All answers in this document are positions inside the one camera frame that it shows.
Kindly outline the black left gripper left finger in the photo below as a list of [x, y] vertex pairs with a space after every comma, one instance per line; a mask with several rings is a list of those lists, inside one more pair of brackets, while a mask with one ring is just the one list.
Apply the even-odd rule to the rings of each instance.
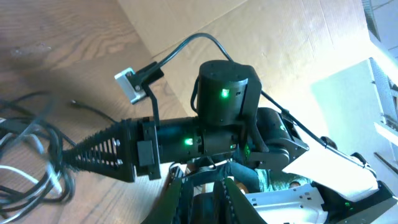
[[193, 203], [193, 185], [185, 180], [181, 169], [172, 169], [166, 190], [142, 224], [190, 223]]

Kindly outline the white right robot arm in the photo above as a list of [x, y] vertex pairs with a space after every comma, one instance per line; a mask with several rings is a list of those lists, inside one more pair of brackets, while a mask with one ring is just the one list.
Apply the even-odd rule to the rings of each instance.
[[217, 171], [210, 164], [171, 181], [146, 223], [371, 223], [397, 204], [359, 155], [325, 141], [311, 149], [301, 124], [285, 109], [261, 108], [261, 81], [249, 65], [211, 60], [200, 66], [193, 92], [196, 116], [125, 119], [62, 154], [63, 163], [125, 182], [160, 178], [164, 163], [237, 153], [245, 166], [309, 177], [310, 184], [244, 194], [230, 178], [210, 193], [194, 186]]

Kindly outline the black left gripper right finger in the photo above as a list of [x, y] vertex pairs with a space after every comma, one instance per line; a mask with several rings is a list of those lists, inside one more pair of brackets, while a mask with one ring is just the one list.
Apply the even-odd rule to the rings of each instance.
[[215, 218], [222, 224], [266, 224], [230, 178], [214, 184]]

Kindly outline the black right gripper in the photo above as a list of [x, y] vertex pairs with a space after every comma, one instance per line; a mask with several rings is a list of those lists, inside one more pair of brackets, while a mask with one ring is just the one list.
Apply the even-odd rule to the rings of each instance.
[[160, 126], [148, 118], [125, 119], [62, 152], [62, 162], [76, 170], [134, 182], [134, 168], [138, 176], [159, 179], [161, 164], [229, 154], [238, 145], [236, 125], [212, 126], [193, 117], [163, 120]]

